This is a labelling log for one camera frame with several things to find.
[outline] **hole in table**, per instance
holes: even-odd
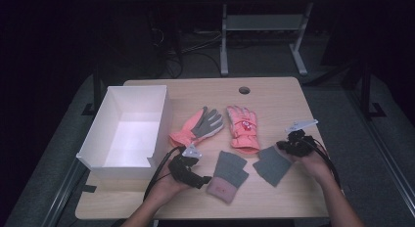
[[[249,87],[240,87],[239,92],[241,94],[247,95],[251,92],[251,89]]]

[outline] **person's left hand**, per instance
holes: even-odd
[[[160,179],[151,189],[146,202],[152,202],[157,206],[162,206],[171,201],[180,192],[191,188],[190,186],[174,180],[168,169],[171,160],[168,160],[161,169],[158,179]]]

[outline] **white box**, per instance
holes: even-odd
[[[171,121],[165,85],[109,87],[76,157],[101,179],[151,179]]]

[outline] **pink glove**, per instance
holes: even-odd
[[[174,146],[198,144],[207,137],[211,137],[223,128],[222,115],[213,109],[210,113],[203,107],[189,118],[178,132],[170,133]]]
[[[256,139],[256,114],[247,108],[229,106],[226,108],[231,119],[230,130],[234,139],[231,145],[242,154],[255,154],[259,151]]]

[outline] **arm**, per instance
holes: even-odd
[[[312,152],[308,156],[298,158],[287,155],[284,151],[279,149],[276,150],[279,151],[280,154],[284,154],[282,156],[287,159],[301,162],[308,173],[314,177],[317,183],[321,186],[333,227],[364,226],[363,222],[354,212],[345,195],[336,183],[336,180],[326,162],[316,152]]]
[[[171,201],[181,191],[190,188],[173,179],[169,174],[168,164],[169,161],[162,168],[159,176],[162,178],[152,188],[147,199],[122,224],[122,227],[147,227],[160,207]]]

